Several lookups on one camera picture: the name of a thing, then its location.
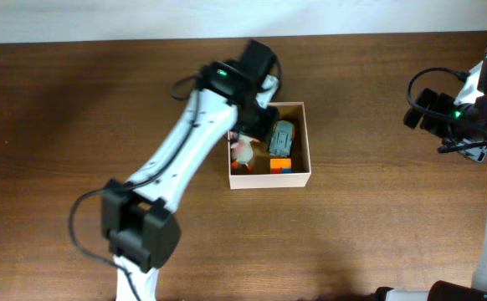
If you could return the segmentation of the white duck toy pink hat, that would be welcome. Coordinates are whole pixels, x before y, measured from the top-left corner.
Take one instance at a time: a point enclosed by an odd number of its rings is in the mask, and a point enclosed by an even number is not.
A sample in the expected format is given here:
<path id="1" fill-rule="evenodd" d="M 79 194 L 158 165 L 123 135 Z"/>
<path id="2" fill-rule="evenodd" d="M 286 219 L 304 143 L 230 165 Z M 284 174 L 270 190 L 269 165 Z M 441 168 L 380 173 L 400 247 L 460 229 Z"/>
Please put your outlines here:
<path id="1" fill-rule="evenodd" d="M 230 149 L 230 166 L 233 171 L 246 170 L 248 173 L 253 172 L 254 164 L 254 144 L 259 140 L 250 136 L 230 131 L 228 133 Z"/>

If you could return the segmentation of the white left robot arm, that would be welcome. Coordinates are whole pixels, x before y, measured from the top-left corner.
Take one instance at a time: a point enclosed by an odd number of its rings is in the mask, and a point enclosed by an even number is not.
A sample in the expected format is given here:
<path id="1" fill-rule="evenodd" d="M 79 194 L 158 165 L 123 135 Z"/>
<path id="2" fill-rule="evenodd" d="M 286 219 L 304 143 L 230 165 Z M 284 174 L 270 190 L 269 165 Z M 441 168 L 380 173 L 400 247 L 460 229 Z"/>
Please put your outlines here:
<path id="1" fill-rule="evenodd" d="M 214 61 L 191 76 L 188 104 L 154 156 L 125 183 L 111 180 L 101 197 L 102 236 L 117 272 L 117 299 L 153 300 L 160 268 L 181 230 L 174 217 L 183 192 L 214 145 L 268 142 L 279 111 L 270 101 L 281 77 L 275 53 L 251 40 L 239 59 Z"/>

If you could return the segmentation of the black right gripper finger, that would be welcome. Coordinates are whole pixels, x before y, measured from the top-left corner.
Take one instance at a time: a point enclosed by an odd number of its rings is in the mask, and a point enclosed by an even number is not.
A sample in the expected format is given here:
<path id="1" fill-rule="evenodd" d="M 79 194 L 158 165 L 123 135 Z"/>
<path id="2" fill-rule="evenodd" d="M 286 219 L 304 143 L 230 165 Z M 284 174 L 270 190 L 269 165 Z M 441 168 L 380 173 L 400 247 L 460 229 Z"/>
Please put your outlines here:
<path id="1" fill-rule="evenodd" d="M 423 89 L 415 99 L 415 104 L 423 107 L 424 109 L 430 110 L 433 105 L 438 100 L 438 93 L 432 89 Z"/>
<path id="2" fill-rule="evenodd" d="M 410 129 L 415 129 L 422 118 L 423 113 L 415 108 L 410 108 L 403 117 L 403 124 Z"/>

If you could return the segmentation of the beige open cardboard box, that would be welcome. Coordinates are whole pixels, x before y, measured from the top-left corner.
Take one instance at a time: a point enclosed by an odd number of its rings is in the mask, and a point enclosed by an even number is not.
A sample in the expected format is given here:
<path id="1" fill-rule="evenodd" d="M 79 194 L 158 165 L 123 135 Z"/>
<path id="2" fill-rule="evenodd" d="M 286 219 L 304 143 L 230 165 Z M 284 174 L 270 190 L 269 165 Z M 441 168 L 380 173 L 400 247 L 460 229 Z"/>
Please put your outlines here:
<path id="1" fill-rule="evenodd" d="M 305 105 L 303 102 L 271 103 L 279 110 L 282 120 L 295 126 L 295 137 L 292 142 L 289 158 L 290 173 L 272 173 L 267 143 L 251 142 L 253 158 L 250 162 L 251 171 L 245 167 L 235 169 L 228 152 L 228 180 L 231 189 L 286 188 L 305 187 L 311 175 L 310 148 L 306 124 Z"/>

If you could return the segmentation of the multicolour puzzle cube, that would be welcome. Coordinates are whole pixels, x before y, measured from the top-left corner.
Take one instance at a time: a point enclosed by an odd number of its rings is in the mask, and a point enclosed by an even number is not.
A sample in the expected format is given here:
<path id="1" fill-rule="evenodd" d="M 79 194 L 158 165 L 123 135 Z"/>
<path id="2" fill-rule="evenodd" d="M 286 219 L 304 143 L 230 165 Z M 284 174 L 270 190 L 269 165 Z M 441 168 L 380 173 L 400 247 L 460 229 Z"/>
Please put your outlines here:
<path id="1" fill-rule="evenodd" d="M 292 160 L 288 157 L 271 158 L 269 161 L 271 174 L 283 174 L 292 172 Z"/>

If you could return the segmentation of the yellow and grey toy truck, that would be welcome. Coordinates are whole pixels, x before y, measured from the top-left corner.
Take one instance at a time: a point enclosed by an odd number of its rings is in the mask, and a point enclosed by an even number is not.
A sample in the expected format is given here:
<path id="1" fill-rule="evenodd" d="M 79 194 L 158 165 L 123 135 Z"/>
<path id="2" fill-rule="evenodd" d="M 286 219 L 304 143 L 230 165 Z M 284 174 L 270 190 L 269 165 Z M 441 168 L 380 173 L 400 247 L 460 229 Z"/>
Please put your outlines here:
<path id="1" fill-rule="evenodd" d="M 295 126 L 286 120 L 279 120 L 274 125 L 274 131 L 269 143 L 269 154 L 276 157 L 288 157 L 295 138 Z"/>

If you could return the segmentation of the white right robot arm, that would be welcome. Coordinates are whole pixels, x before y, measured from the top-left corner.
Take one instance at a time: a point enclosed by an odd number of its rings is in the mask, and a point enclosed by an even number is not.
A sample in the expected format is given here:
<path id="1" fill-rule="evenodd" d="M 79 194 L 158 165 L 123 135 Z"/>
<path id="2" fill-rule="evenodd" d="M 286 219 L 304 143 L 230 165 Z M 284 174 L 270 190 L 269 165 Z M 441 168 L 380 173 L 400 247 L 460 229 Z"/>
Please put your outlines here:
<path id="1" fill-rule="evenodd" d="M 417 97 L 406 96 L 410 105 L 405 126 L 426 130 L 437 136 L 442 145 L 438 153 L 459 153 L 475 162 L 487 159 L 487 48 L 483 59 L 470 71 L 445 69 L 463 83 L 455 97 L 424 89 Z M 478 300 L 487 301 L 487 219 L 484 243 L 477 268 L 468 287 L 437 281 L 427 291 L 407 291 L 380 287 L 372 298 L 400 300 Z"/>

